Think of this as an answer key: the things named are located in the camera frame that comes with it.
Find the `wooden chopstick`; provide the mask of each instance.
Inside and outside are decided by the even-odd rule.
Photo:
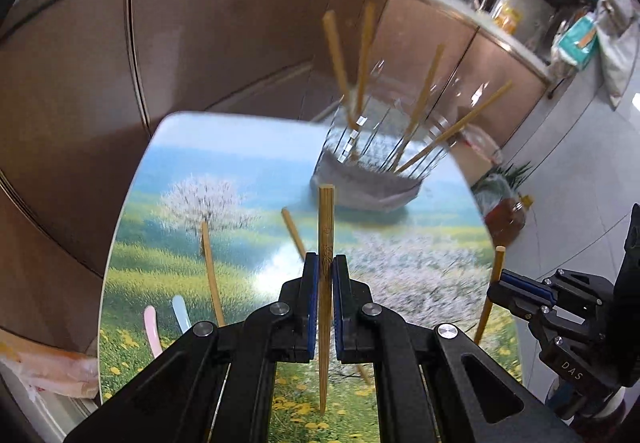
[[[360,57],[358,59],[358,96],[356,100],[356,119],[360,118],[364,110],[364,89],[369,77],[369,50],[373,40],[373,26],[376,15],[376,6],[367,1],[364,6],[364,19],[362,21],[362,37],[360,41]]]
[[[287,230],[289,230],[289,235],[291,235],[291,238],[293,239],[293,242],[298,249],[300,259],[302,259],[302,262],[304,263],[306,258],[305,245],[303,244],[302,238],[300,238],[300,234],[298,233],[298,229],[296,228],[296,224],[293,222],[293,218],[291,217],[291,214],[286,207],[282,208],[282,218],[284,219],[284,222],[287,226]],[[365,383],[367,385],[371,385],[371,377],[369,376],[369,373],[367,373],[367,370],[364,368],[364,366],[361,363],[356,363],[356,368]]]
[[[338,34],[338,25],[333,10],[329,10],[324,14],[322,17],[322,26],[324,27],[324,36],[329,46],[331,62],[334,66],[335,79],[338,81],[338,87],[342,93],[343,105],[347,112],[347,123],[352,130],[357,131],[358,125],[352,115],[351,91],[347,80],[347,70],[344,68],[344,57],[342,56],[342,48],[340,47],[340,35]]]
[[[318,187],[318,374],[320,378],[320,414],[326,409],[329,382],[329,345],[331,337],[332,296],[331,265],[334,260],[334,186]]]
[[[502,272],[502,267],[504,266],[504,253],[504,246],[495,247],[494,267],[491,269],[489,284],[500,280],[500,274]],[[489,320],[489,315],[493,305],[494,303],[491,302],[488,297],[484,299],[484,306],[482,306],[482,313],[480,314],[480,322],[478,322],[478,328],[476,328],[476,334],[474,336],[474,342],[476,345],[479,345],[482,340],[482,334],[484,333],[484,328],[486,328],[486,322]]]
[[[503,96],[509,89],[511,89],[513,83],[508,81],[504,86],[498,89],[493,95],[491,95],[488,99],[486,99],[482,104],[474,107],[466,116],[460,118],[455,124],[453,124],[448,130],[438,136],[435,140],[433,140],[428,146],[422,149],[418,154],[416,154],[412,159],[402,165],[398,170],[396,170],[396,174],[399,174],[403,170],[411,167],[415,162],[421,160],[424,156],[428,155],[433,149],[435,149],[439,144],[448,140],[451,136],[460,131],[463,127],[465,127],[471,120],[475,119],[480,113],[482,113],[487,107],[489,107],[495,100],[499,99]]]
[[[402,135],[402,144],[398,149],[398,153],[396,153],[396,158],[394,162],[391,164],[391,170],[395,170],[404,154],[404,149],[409,145],[412,136],[414,136],[415,128],[418,125],[418,121],[424,112],[424,109],[427,107],[427,102],[429,101],[429,96],[431,96],[431,86],[433,85],[433,79],[436,76],[436,71],[438,69],[438,65],[440,64],[440,59],[442,58],[442,54],[444,53],[444,44],[439,44],[436,47],[436,54],[431,61],[431,66],[429,68],[429,72],[427,73],[427,78],[424,80],[424,86],[422,87],[422,91],[420,92],[420,96],[418,97],[418,101],[415,104],[414,110],[411,113],[409,118],[409,125],[407,126],[404,134]]]
[[[220,302],[220,293],[218,292],[218,283],[216,282],[216,271],[213,265],[213,254],[211,252],[211,243],[209,241],[209,226],[206,221],[202,222],[202,251],[204,252],[204,260],[207,264],[207,279],[209,279],[209,290],[211,292],[211,302],[213,303],[213,311],[216,313],[218,327],[225,325],[225,316],[222,314],[222,303]]]

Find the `orange plastic bag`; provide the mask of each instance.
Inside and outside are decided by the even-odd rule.
[[[98,394],[98,359],[23,339],[0,329],[0,362],[24,385],[76,398]]]

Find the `light blue handle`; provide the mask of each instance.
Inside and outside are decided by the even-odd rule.
[[[182,333],[187,333],[191,329],[191,320],[189,320],[187,305],[184,303],[182,295],[175,295],[171,303],[174,306],[174,313],[178,319],[180,330],[182,330]]]

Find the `table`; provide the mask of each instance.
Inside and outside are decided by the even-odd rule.
[[[226,323],[276,300],[282,283],[302,274],[280,210],[289,208],[306,249],[315,251],[309,179],[326,133],[326,125],[209,113],[162,121],[124,203],[104,279],[98,351],[104,401],[153,359],[147,306],[156,309],[162,347],[181,334],[175,295],[184,298],[191,322],[215,320],[198,236],[188,211],[180,210],[185,195],[208,195],[221,226],[210,241]],[[347,255],[352,278],[367,282],[376,302],[408,322],[453,322],[472,336],[493,247],[452,157],[401,210],[336,210],[335,217],[335,253]],[[516,329],[504,309],[494,308],[482,346],[520,377]],[[317,362],[280,363],[277,372],[270,442],[379,441],[375,391],[355,366],[334,356],[324,418]]]

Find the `metal screw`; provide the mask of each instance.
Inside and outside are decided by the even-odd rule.
[[[380,306],[380,304],[376,304],[375,302],[367,302],[364,306],[362,306],[362,312],[370,317],[375,317],[382,313],[382,306]]]
[[[289,313],[289,304],[286,302],[274,302],[269,306],[269,311],[278,317]]]
[[[201,320],[193,325],[193,334],[197,337],[208,337],[213,333],[213,324],[208,320]]]
[[[438,334],[442,338],[455,338],[458,336],[458,328],[452,324],[440,324],[438,326]]]

